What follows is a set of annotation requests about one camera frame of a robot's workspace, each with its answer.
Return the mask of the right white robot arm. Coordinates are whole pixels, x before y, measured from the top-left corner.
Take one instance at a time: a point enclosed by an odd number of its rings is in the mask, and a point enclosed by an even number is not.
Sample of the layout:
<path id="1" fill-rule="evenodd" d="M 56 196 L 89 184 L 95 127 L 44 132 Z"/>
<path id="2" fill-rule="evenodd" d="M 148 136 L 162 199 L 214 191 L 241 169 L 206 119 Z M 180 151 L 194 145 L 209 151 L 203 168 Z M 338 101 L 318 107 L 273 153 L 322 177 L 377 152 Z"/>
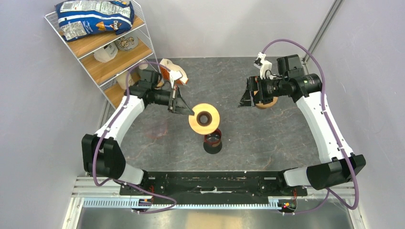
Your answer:
<path id="1" fill-rule="evenodd" d="M 330 188 L 347 182 L 365 167 L 363 155 L 355 155 L 344 140 L 330 108 L 322 94 L 321 78 L 315 73 L 306 74 L 298 55 L 277 59 L 279 74 L 271 71 L 272 63 L 265 54 L 258 54 L 254 65 L 258 76 L 250 76 L 239 107 L 269 105 L 281 96 L 290 97 L 304 115 L 315 139 L 320 164 L 287 169 L 276 181 L 276 190 L 288 195 L 296 186 L 311 186 L 316 190 Z"/>

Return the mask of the orange white filter box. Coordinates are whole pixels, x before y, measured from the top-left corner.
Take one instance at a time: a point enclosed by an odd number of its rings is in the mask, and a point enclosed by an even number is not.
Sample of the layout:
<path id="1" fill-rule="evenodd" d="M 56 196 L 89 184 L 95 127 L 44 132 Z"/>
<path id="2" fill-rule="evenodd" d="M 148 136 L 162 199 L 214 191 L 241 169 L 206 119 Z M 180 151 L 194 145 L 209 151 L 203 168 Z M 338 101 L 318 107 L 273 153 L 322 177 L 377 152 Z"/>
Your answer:
<path id="1" fill-rule="evenodd" d="M 182 84 L 182 85 L 187 84 L 189 79 L 187 77 L 186 72 L 180 66 L 174 64 L 171 60 L 165 59 L 165 58 L 162 59 L 160 61 L 160 71 L 165 80 L 169 81 L 169 71 L 170 70 L 180 71 L 183 75 L 183 77 L 181 79 L 179 79 L 175 82 L 176 84 Z"/>

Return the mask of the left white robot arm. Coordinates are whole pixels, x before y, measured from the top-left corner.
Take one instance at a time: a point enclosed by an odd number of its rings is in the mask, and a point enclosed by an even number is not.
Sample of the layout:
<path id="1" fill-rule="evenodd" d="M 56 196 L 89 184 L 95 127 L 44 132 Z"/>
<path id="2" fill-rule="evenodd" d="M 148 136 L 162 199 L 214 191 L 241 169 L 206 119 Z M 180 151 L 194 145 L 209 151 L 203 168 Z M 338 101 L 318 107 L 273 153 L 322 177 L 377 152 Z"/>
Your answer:
<path id="1" fill-rule="evenodd" d="M 81 144 L 85 172 L 94 178 L 104 176 L 131 183 L 131 188 L 139 195 L 149 191 L 150 182 L 144 178 L 146 171 L 129 165 L 120 148 L 129 127 L 149 104 L 163 105 L 174 114 L 194 114 L 176 85 L 177 80 L 182 83 L 188 80 L 186 74 L 169 71 L 171 87 L 168 90 L 156 88 L 160 78 L 159 72 L 144 70 L 138 83 L 124 92 L 110 119 L 95 134 L 84 135 Z"/>

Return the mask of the red black dripper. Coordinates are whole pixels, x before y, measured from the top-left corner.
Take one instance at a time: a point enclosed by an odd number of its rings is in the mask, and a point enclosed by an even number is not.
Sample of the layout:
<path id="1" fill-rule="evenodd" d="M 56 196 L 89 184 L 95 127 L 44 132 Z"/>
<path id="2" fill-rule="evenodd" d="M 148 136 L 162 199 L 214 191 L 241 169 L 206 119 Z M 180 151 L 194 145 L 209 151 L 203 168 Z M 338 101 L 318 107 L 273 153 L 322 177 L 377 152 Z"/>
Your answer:
<path id="1" fill-rule="evenodd" d="M 214 132 L 204 136 L 203 148 L 206 153 L 214 155 L 222 150 L 222 132 L 217 128 Z"/>

